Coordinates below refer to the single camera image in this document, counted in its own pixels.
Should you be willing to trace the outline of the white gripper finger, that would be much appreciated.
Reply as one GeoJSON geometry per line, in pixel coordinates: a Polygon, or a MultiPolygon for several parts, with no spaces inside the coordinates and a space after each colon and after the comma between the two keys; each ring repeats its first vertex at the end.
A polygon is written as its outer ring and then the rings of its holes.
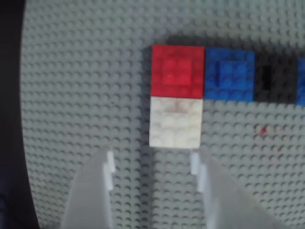
{"type": "Polygon", "coordinates": [[[116,172],[114,152],[108,147],[94,153],[73,179],[61,229],[112,229],[110,192],[116,172]]]}
{"type": "Polygon", "coordinates": [[[197,190],[203,200],[207,228],[287,228],[263,209],[208,152],[192,149],[190,165],[191,174],[196,176],[197,190]]]}

